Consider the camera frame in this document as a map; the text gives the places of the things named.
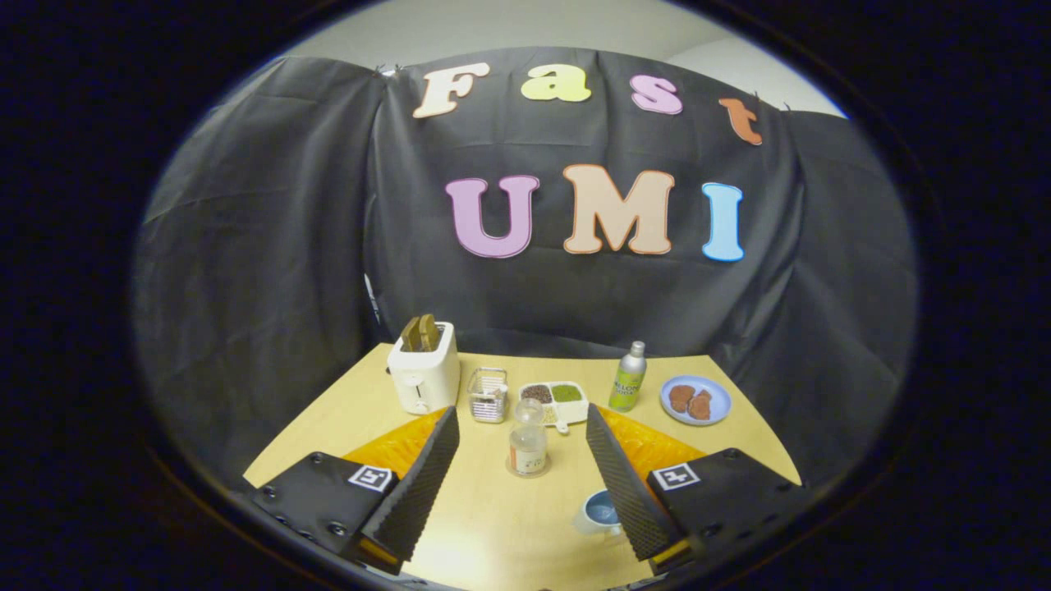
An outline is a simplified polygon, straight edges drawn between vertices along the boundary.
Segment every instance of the letter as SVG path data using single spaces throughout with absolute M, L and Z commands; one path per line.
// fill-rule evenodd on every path
M 575 65 L 540 65 L 529 70 L 529 77 L 533 80 L 522 84 L 522 95 L 531 101 L 560 99 L 578 103 L 591 97 L 585 85 L 588 74 Z
M 456 103 L 449 100 L 449 93 L 455 91 L 456 96 L 462 99 L 471 91 L 474 76 L 488 74 L 489 64 L 485 62 L 427 73 L 424 76 L 424 80 L 427 80 L 424 102 L 416 110 L 412 111 L 412 116 L 416 119 L 424 119 L 455 110 Z
M 663 254 L 672 249 L 667 240 L 667 195 L 675 186 L 672 175 L 643 170 L 635 178 L 627 199 L 620 197 L 601 166 L 574 164 L 562 175 L 573 183 L 576 199 L 573 236 L 562 245 L 568 252 L 589 254 L 602 248 L 602 241 L 595 236 L 596 221 L 614 250 L 620 250 L 633 225 L 635 237 L 627 243 L 633 252 Z
M 667 80 L 640 74 L 632 78 L 630 84 L 635 89 L 632 101 L 642 110 L 664 115 L 682 113 L 682 101 L 673 94 L 676 91 L 675 84 Z
M 704 183 L 701 192 L 712 206 L 712 233 L 701 251 L 716 261 L 740 261 L 744 250 L 738 244 L 737 204 L 743 198 L 741 189 L 722 183 Z
M 504 177 L 500 188 L 511 204 L 511 229 L 503 238 L 493 238 L 481 227 L 481 195 L 489 185 L 481 179 L 460 179 L 446 185 L 453 199 L 456 239 L 468 251 L 490 259 L 507 259 L 521 252 L 533 237 L 533 205 L 530 199 L 540 186 L 536 177 Z
M 738 138 L 754 146 L 763 143 L 763 137 L 753 131 L 751 123 L 749 123 L 749 121 L 756 120 L 756 114 L 745 108 L 744 103 L 738 99 L 719 99 L 719 104 L 726 107 L 729 113 L 729 124 Z

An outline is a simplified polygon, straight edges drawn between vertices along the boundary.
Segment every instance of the glass jar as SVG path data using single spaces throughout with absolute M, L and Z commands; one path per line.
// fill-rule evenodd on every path
M 548 468 L 548 433 L 543 427 L 543 406 L 535 399 L 515 405 L 515 427 L 511 431 L 508 468 L 512 473 L 538 476 Z

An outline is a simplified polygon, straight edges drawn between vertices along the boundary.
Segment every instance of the purple letter u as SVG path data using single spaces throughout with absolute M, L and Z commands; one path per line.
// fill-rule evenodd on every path
M 481 193 L 489 187 L 481 179 L 460 179 L 446 185 L 453 198 L 453 222 L 456 238 L 470 252 L 490 259 L 507 259 L 521 252 L 533 237 L 533 205 L 530 198 L 540 186 L 536 177 L 516 176 L 500 179 L 511 204 L 511 229 L 503 238 L 493 238 L 481 227 Z

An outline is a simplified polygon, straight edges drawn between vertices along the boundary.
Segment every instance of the bottle label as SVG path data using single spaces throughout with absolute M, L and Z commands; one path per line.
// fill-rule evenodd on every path
M 543 464 L 548 458 L 547 450 L 523 451 L 511 448 L 511 465 L 520 474 L 532 474 L 543 469 Z
M 610 408 L 614 410 L 631 410 L 639 398 L 642 376 L 645 372 L 628 373 L 617 369 L 617 379 L 613 382 L 613 392 L 610 393 Z

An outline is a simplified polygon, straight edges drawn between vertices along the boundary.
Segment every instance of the blue letter i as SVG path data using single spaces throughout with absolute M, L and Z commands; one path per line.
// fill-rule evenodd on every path
M 737 239 L 737 204 L 742 199 L 741 189 L 722 183 L 704 183 L 701 192 L 712 204 L 712 236 L 701 250 L 716 261 L 740 261 L 744 258 Z

